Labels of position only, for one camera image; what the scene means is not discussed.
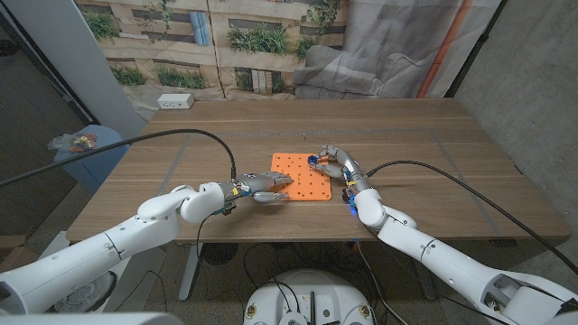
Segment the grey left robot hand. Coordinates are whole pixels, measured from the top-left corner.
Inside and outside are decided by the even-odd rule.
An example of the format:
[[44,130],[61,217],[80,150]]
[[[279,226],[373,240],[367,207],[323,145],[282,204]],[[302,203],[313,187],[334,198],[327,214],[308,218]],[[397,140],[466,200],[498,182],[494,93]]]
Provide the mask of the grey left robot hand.
[[236,207],[236,200],[244,197],[252,197],[260,203],[269,203],[283,200],[288,197],[286,193],[272,192],[271,189],[281,185],[288,185],[294,180],[280,172],[246,173],[232,181],[222,182],[224,194],[223,215],[228,215]]

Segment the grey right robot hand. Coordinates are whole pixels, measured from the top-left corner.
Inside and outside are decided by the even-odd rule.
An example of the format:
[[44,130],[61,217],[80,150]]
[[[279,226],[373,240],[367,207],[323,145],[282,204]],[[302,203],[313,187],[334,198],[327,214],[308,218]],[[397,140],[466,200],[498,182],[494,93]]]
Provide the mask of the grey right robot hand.
[[[321,159],[334,158],[338,166],[321,163]],[[331,178],[343,178],[353,197],[371,188],[368,176],[362,171],[357,161],[347,152],[332,144],[324,144],[322,151],[307,158],[308,164],[316,171],[325,173]]]

